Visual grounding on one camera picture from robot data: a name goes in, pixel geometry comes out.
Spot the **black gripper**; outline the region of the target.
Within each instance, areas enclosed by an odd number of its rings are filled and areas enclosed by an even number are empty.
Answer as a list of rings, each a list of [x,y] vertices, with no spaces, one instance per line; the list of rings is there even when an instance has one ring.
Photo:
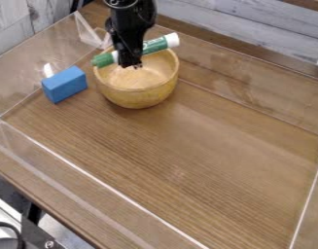
[[[147,30],[156,23],[156,0],[103,0],[111,15],[105,29],[112,36],[121,68],[141,63],[143,39]]]

